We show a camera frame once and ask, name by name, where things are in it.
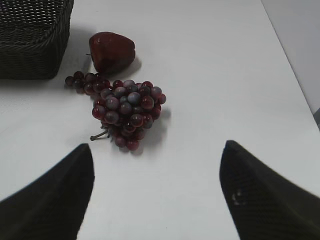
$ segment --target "red apple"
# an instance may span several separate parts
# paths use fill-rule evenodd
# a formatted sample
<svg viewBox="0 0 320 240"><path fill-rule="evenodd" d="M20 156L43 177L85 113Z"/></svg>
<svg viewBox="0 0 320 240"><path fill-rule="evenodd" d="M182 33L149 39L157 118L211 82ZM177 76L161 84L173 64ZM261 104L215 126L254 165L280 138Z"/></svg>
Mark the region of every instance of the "red apple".
<svg viewBox="0 0 320 240"><path fill-rule="evenodd" d="M128 67L136 57L135 43L129 38L113 33L98 32L89 40L95 70L113 74Z"/></svg>

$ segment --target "white tabletop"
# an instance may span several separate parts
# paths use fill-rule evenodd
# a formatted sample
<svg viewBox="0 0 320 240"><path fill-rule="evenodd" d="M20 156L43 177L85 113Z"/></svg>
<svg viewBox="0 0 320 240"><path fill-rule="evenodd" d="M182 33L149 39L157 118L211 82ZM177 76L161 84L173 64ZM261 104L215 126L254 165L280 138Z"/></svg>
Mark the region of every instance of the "white tabletop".
<svg viewBox="0 0 320 240"><path fill-rule="evenodd" d="M79 240L238 239L219 182L228 139L320 196L319 130L259 0L75 0L58 76L0 81L0 199L100 132L92 101L64 78L101 31L136 44L118 78L153 82L167 103L136 153L90 142Z"/></svg>

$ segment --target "grape stem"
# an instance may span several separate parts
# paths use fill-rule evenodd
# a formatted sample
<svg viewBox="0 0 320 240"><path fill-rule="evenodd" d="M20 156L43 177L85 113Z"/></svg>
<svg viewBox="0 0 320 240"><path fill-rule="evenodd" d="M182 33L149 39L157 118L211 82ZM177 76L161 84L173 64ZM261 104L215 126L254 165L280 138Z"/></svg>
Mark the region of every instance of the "grape stem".
<svg viewBox="0 0 320 240"><path fill-rule="evenodd" d="M102 133L99 133L98 135L95 135L95 136L91 136L90 137L90 140L91 141L94 141L94 140L96 140L97 138L99 138L99 137L101 137L101 136L103 136L103 135L105 135L105 134L107 134L108 133L108 129L106 129L104 132L102 132Z"/></svg>

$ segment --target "dark woven basket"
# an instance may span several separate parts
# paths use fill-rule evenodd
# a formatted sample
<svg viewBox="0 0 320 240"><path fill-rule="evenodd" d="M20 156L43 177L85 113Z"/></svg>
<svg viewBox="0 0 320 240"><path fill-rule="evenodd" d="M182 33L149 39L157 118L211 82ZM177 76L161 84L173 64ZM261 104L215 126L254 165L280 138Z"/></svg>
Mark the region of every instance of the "dark woven basket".
<svg viewBox="0 0 320 240"><path fill-rule="evenodd" d="M52 79L74 0L0 0L0 79Z"/></svg>

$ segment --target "grape bunch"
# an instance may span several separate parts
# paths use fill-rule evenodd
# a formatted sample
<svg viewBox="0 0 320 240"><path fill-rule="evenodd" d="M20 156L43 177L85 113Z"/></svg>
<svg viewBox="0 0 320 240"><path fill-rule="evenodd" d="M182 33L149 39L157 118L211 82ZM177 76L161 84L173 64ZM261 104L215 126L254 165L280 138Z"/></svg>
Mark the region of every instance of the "grape bunch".
<svg viewBox="0 0 320 240"><path fill-rule="evenodd" d="M65 84L95 96L92 115L100 120L105 131L91 140L108 133L119 148L127 147L134 151L139 141L145 137L146 130L161 114L161 105L167 100L158 86L150 81L135 83L133 80L110 82L99 74L77 71L65 79Z"/></svg>

